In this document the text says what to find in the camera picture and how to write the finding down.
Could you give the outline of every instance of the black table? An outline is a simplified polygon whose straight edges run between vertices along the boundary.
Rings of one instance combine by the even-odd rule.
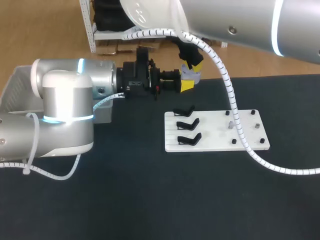
[[[239,109],[258,109],[287,168],[320,167],[320,76],[233,79]],[[166,153],[164,113],[226,110],[221,80],[159,101],[114,101],[75,174],[55,181],[0,169],[1,240],[319,239],[320,176],[272,172],[246,152]],[[35,161],[57,175],[74,157]]]

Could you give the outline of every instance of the black peg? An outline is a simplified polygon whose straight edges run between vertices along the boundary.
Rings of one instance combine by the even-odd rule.
[[[177,121],[176,126],[178,127],[178,130],[189,130],[193,131],[200,123],[200,119],[196,118],[192,124],[185,123],[183,121]]]
[[[195,108],[195,105],[192,105],[188,111],[175,108],[173,109],[173,113],[175,116],[190,117],[191,114],[194,112]]]
[[[201,132],[199,132],[194,139],[192,138],[188,138],[188,137],[184,137],[184,136],[178,136],[177,137],[177,141],[179,143],[179,145],[191,145],[191,146],[195,146],[197,145],[197,143],[200,141],[200,139],[202,138]]]

